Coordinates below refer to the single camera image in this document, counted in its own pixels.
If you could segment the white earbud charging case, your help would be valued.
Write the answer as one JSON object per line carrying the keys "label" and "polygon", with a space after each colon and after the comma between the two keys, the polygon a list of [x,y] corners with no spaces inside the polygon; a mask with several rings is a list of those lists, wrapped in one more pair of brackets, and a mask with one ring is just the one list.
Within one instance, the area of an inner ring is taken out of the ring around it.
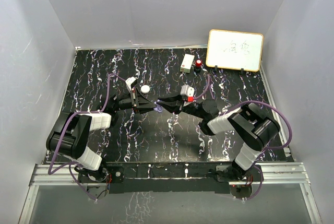
{"label": "white earbud charging case", "polygon": [[143,94],[148,94],[150,92],[150,87],[148,85],[143,85],[143,86],[140,87],[140,91]]}

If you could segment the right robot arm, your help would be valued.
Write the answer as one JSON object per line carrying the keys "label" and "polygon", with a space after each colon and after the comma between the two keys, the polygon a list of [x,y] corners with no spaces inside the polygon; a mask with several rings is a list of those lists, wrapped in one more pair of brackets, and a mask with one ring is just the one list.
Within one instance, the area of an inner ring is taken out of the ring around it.
{"label": "right robot arm", "polygon": [[220,114],[214,99],[206,99],[200,103],[187,102],[181,95],[160,98],[157,105],[173,114],[186,113],[196,116],[201,131],[209,136],[226,131],[235,131],[243,140],[243,146],[232,161],[233,176],[246,180],[251,175],[251,167],[268,144],[280,132],[279,123],[259,106],[278,112],[273,106],[261,101],[244,101],[233,107],[229,112]]}

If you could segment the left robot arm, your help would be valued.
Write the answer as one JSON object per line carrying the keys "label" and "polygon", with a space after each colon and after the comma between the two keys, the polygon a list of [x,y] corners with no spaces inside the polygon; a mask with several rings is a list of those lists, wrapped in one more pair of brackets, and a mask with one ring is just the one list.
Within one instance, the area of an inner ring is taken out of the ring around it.
{"label": "left robot arm", "polygon": [[146,99],[138,88],[117,96],[109,93],[104,105],[94,112],[61,112],[46,141],[48,151],[62,155],[89,170],[97,182],[106,179],[108,169],[103,166],[102,157],[88,145],[89,133],[108,129],[118,120],[118,111],[132,109],[144,114],[153,111],[157,105]]}

